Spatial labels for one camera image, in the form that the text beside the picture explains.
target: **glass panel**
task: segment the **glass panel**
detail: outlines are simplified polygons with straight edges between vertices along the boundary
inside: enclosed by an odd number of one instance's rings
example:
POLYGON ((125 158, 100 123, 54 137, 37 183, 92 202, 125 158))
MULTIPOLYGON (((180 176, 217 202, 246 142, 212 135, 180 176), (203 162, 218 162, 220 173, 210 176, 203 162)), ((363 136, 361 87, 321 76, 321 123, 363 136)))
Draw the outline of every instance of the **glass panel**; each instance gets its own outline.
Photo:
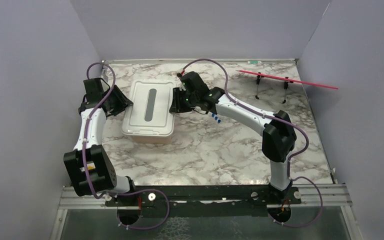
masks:
MULTIPOLYGON (((304 224, 317 214, 316 207, 292 209, 289 224, 304 224)), ((135 226, 157 224, 159 218, 139 219, 135 226)), ((68 211, 62 240, 349 240, 349 234, 340 207, 324 207, 321 218, 308 227, 279 226, 269 217, 200 217, 169 218, 153 230, 126 230, 118 227, 116 211, 111 209, 72 209, 68 211)))

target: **marble surface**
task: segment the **marble surface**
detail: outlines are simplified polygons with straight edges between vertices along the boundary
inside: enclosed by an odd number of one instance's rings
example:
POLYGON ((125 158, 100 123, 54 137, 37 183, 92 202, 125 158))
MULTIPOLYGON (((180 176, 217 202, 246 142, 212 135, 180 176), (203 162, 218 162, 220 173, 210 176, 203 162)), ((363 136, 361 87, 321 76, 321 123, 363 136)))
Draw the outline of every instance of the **marble surface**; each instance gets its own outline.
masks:
MULTIPOLYGON (((136 79, 177 79, 175 73, 184 63, 111 64, 116 85, 128 96, 130 83, 136 79)), ((305 176, 316 183, 332 183, 315 122, 303 86, 289 85, 287 102, 280 103, 284 82, 263 79, 256 99, 256 77, 236 70, 262 72, 299 80, 293 63, 222 63, 229 75, 228 90, 240 100, 260 109, 283 110, 300 126, 310 140, 306 152, 293 158, 291 176, 305 176)), ((225 83, 222 70, 212 63, 195 63, 186 69, 200 74, 209 88, 225 83)), ((107 73, 112 82, 111 72, 107 73)), ((235 120, 221 117, 217 124, 210 115, 197 112, 175 116, 172 144, 154 145, 133 142, 121 132, 124 114, 109 117, 104 129, 103 146, 116 173, 130 176, 136 185, 245 185, 268 184, 269 160, 261 151, 262 138, 235 120)), ((296 131, 295 150, 305 145, 296 131)))

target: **lavender wall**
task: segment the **lavender wall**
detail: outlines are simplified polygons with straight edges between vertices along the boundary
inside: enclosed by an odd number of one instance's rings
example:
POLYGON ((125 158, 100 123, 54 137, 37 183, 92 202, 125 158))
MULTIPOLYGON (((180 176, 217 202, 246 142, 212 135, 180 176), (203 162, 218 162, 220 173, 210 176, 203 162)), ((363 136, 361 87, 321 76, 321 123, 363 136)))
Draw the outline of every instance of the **lavender wall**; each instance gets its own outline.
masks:
POLYGON ((384 239, 384 0, 333 0, 298 62, 327 158, 365 239, 384 239))
POLYGON ((71 0, 105 60, 300 58, 331 0, 71 0))
POLYGON ((98 60, 68 0, 0 0, 0 240, 49 238, 98 60))

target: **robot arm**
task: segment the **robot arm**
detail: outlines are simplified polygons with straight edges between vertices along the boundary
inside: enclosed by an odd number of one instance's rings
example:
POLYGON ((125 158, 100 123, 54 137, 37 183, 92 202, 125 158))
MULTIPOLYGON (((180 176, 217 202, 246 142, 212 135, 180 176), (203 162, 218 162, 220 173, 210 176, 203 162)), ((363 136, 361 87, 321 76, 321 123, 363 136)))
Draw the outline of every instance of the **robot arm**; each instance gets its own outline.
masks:
MULTIPOLYGON (((256 131, 262 136, 262 152, 270 160, 271 179, 269 185, 282 198, 292 185, 289 179, 290 166, 287 157, 294 149, 297 139, 294 129, 287 124, 263 118, 261 115, 238 106, 237 101, 239 99, 233 97, 236 102, 230 100, 225 91, 219 87, 209 89, 196 72, 191 71, 178 77, 183 87, 173 89, 173 103, 170 112, 184 113, 192 111, 195 107, 200 107, 203 111, 234 119, 256 131)), ((288 114, 284 111, 274 113, 245 102, 241 103, 261 112, 264 116, 273 116, 291 122, 288 114)))
MULTIPOLYGON (((214 87, 209 89, 196 72, 189 72, 180 76, 182 88, 173 89, 171 113, 191 112, 196 107, 203 111, 232 118, 262 136, 262 152, 270 160, 271 179, 269 186, 281 199, 291 187, 289 179, 289 163, 287 156, 294 149, 297 136, 294 129, 276 120, 270 120, 252 113, 231 101, 223 89, 214 87)), ((91 195, 91 190, 85 176, 82 162, 84 130, 86 120, 92 109, 107 94, 102 86, 101 78, 83 81, 86 89, 86 102, 78 109, 82 119, 81 129, 73 151, 64 154, 64 164, 77 195, 91 195)), ((241 102, 265 116, 273 116, 291 122, 284 111, 278 113, 258 109, 241 102)), ((111 161, 102 146, 104 125, 108 116, 115 116, 123 112, 133 103, 115 86, 109 98, 95 111, 91 117, 86 139, 86 162, 93 186, 96 192, 113 190, 119 193, 130 192, 134 189, 133 181, 127 176, 117 176, 111 161)))
MULTIPOLYGON (((102 86, 103 79, 93 78, 84 80, 86 102, 83 102, 78 112, 81 116, 80 133, 73 151, 64 154, 64 164, 75 192, 79 196, 91 195, 91 189, 85 175, 82 161, 82 150, 86 120, 93 108, 107 94, 102 86)), ((107 100, 94 112, 89 121, 86 137, 86 162, 93 186, 97 192, 114 190, 119 193, 129 192, 133 181, 126 176, 117 176, 111 161, 102 146, 104 125, 108 116, 123 112, 131 102, 115 85, 107 100)))

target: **white plastic container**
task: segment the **white plastic container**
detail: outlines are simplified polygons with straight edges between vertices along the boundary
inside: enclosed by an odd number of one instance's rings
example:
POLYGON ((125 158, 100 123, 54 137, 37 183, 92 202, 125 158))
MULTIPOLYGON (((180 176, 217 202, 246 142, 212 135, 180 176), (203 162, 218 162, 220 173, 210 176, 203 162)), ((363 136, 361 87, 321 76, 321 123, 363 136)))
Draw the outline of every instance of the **white plastic container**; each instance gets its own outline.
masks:
POLYGON ((171 144, 175 116, 169 113, 175 80, 135 80, 121 131, 137 143, 171 144))

